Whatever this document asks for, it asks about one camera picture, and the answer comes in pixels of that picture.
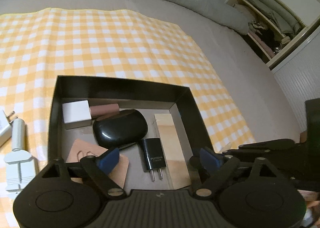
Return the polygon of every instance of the gingham tablecloth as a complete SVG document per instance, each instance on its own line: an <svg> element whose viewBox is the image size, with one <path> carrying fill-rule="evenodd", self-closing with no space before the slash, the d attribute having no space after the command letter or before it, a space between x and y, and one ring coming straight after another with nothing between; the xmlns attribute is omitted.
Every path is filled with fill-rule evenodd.
<svg viewBox="0 0 320 228"><path fill-rule="evenodd" d="M62 10L0 16L0 107L28 129L27 150L42 169L57 75L143 79L190 87L220 151L254 138L210 62L179 26L130 10ZM17 227L5 191L0 148L0 227Z"/></svg>

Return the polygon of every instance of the white cube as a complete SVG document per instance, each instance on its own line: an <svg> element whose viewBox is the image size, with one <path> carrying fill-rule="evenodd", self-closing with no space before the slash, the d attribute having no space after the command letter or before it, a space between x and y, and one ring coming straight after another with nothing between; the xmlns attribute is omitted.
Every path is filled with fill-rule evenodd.
<svg viewBox="0 0 320 228"><path fill-rule="evenodd" d="M87 100L62 104L62 114L67 130L91 125L91 114Z"/></svg>

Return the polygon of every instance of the charger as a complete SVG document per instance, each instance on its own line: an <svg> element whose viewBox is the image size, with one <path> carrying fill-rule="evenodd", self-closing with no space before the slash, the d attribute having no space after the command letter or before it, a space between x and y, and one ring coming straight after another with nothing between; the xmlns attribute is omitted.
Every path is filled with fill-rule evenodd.
<svg viewBox="0 0 320 228"><path fill-rule="evenodd" d="M9 122L8 118L12 115L14 115L14 111L7 116L3 110L0 110L0 146L2 146L11 137L12 121Z"/></svg>
<svg viewBox="0 0 320 228"><path fill-rule="evenodd" d="M138 142L140 149L142 150L142 162L143 171L150 172L152 181L155 181L153 171L159 170L160 178L163 179L161 169L166 167L164 153L162 150L161 141L159 138L142 139Z"/></svg>

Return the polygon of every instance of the black circular disc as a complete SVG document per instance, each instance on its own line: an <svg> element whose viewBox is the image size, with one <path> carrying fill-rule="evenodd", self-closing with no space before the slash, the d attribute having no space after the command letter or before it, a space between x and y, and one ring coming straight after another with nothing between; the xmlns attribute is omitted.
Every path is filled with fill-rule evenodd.
<svg viewBox="0 0 320 228"><path fill-rule="evenodd" d="M76 228L91 222L100 210L100 198L90 187L48 178L16 198L13 211L19 224L32 228Z"/></svg>
<svg viewBox="0 0 320 228"><path fill-rule="evenodd" d="M237 228L295 228L306 211L306 203L294 187L265 180L228 187L219 196L219 206Z"/></svg>

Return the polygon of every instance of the black oval case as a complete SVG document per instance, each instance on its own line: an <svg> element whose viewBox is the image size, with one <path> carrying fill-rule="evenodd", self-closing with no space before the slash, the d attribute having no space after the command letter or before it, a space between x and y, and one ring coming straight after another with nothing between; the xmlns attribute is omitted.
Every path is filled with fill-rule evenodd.
<svg viewBox="0 0 320 228"><path fill-rule="evenodd" d="M101 116L95 120L92 128L99 146L106 149L137 142L148 132L144 116L135 109Z"/></svg>

